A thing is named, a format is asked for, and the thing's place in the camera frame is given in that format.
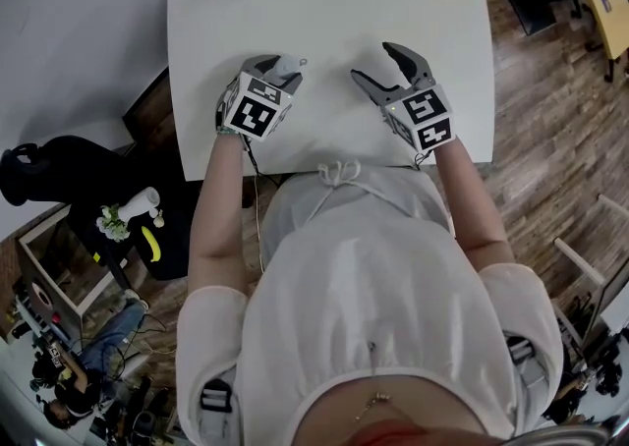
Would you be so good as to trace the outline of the person's white dress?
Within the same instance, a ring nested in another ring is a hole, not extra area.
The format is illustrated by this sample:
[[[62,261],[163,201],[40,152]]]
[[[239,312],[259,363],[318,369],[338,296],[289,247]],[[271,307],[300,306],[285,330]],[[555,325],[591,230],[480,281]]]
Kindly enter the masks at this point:
[[[429,380],[503,439],[551,403],[563,355],[543,281],[476,270],[427,175],[353,162],[294,177],[262,246],[251,296],[204,287],[180,311],[178,416],[197,446],[289,446],[319,397],[369,376]]]

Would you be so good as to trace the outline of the black floor mat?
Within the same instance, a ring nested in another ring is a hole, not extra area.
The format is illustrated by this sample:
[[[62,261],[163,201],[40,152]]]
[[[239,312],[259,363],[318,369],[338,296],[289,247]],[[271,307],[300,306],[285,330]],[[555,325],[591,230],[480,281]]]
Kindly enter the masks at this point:
[[[532,36],[556,24],[547,0],[508,0],[526,36]]]

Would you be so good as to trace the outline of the yellow banana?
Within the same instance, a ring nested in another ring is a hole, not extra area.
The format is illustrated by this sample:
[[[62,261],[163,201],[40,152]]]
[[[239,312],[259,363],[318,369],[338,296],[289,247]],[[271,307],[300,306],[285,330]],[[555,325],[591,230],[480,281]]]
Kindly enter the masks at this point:
[[[142,233],[152,252],[150,261],[158,262],[161,259],[161,248],[159,243],[147,227],[142,226]]]

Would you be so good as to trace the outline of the white wooden frame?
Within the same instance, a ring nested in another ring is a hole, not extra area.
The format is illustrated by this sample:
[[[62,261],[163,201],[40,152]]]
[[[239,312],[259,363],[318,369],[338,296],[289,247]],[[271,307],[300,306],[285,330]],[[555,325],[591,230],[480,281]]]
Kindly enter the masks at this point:
[[[597,196],[597,204],[602,205],[616,215],[620,215],[621,217],[629,220],[629,208],[625,207],[615,200],[609,198],[604,194],[598,194]],[[575,250],[573,250],[568,244],[566,244],[560,238],[555,238],[553,240],[556,248],[564,254],[574,265],[576,265],[579,270],[585,274],[590,281],[597,287],[602,288],[608,284],[608,280],[592,265],[590,265],[582,256],[580,256]]]

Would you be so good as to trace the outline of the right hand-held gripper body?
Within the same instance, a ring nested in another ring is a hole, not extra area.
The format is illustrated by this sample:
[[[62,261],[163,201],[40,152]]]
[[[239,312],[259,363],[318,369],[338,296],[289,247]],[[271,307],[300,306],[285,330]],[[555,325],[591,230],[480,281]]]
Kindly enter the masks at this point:
[[[417,90],[382,111],[391,129],[417,152],[455,139],[452,109],[441,84]]]

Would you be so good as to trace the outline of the black office chair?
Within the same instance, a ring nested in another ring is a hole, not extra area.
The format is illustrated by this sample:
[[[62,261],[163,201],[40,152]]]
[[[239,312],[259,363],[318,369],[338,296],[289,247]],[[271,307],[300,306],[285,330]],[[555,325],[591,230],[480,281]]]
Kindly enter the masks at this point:
[[[130,237],[115,243],[96,227],[102,205],[125,205],[148,187],[160,196],[164,226],[156,228],[148,214],[131,219]],[[42,146],[27,143],[7,149],[0,157],[0,194],[12,205],[50,201],[71,206],[68,223],[91,256],[121,277],[120,261],[138,252],[150,275],[158,281],[183,278],[193,213],[199,197],[196,185],[186,182],[173,156],[122,156],[87,139],[62,136]],[[161,259],[143,237],[147,227],[161,248]]]

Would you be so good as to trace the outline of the person's right forearm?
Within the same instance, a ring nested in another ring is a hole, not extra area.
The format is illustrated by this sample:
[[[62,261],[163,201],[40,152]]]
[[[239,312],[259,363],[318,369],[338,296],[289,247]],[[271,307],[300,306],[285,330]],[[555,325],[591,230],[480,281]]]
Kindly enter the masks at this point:
[[[502,219],[464,144],[454,139],[435,151],[437,172],[456,240],[474,268],[513,263]]]

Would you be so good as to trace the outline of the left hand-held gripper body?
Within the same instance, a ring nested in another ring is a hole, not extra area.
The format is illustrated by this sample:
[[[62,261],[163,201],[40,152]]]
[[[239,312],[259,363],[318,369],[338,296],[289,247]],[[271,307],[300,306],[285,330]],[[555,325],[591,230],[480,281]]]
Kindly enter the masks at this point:
[[[241,71],[218,99],[216,129],[264,141],[283,120],[292,100],[290,93]]]

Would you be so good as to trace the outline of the person's left forearm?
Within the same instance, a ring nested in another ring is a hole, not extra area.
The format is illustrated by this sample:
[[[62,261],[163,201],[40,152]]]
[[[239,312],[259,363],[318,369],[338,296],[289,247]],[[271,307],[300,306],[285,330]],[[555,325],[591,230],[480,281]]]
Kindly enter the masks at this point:
[[[192,224],[188,288],[248,292],[243,254],[243,142],[219,135],[212,147]]]

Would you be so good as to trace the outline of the white flower bunch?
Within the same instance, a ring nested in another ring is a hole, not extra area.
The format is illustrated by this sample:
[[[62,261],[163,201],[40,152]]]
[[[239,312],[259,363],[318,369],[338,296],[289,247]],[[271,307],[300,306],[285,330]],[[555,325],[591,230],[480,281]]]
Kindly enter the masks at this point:
[[[115,243],[121,243],[130,237],[128,223],[119,216],[118,204],[102,205],[101,215],[96,219],[97,229],[108,239]]]

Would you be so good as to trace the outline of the white-framed side table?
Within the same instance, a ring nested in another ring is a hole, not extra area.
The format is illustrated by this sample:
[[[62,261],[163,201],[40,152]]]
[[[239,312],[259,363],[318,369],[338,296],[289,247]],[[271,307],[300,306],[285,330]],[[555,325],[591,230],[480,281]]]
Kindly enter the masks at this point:
[[[105,291],[105,289],[112,282],[114,282],[113,273],[111,271],[108,271],[86,294],[86,296],[78,304],[75,304],[48,274],[48,272],[41,265],[41,263],[35,257],[29,247],[31,243],[33,243],[38,237],[43,235],[50,228],[57,228],[58,225],[67,218],[70,210],[70,205],[63,206],[62,208],[59,208],[57,211],[48,216],[46,219],[33,226],[22,236],[18,237],[17,247],[24,252],[29,262],[34,266],[35,270],[41,277],[40,282],[42,284],[46,284],[47,287],[59,297],[59,301],[62,304],[66,305],[74,314],[79,317],[79,319],[82,319],[88,309],[94,304],[94,302]]]

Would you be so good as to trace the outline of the white vase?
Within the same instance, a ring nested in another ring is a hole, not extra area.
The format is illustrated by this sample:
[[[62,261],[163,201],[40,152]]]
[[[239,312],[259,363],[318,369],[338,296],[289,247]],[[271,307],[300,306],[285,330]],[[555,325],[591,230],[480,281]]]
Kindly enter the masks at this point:
[[[158,216],[160,196],[153,187],[148,187],[133,196],[125,205],[118,208],[118,218],[128,223],[132,218],[148,213],[151,218]]]

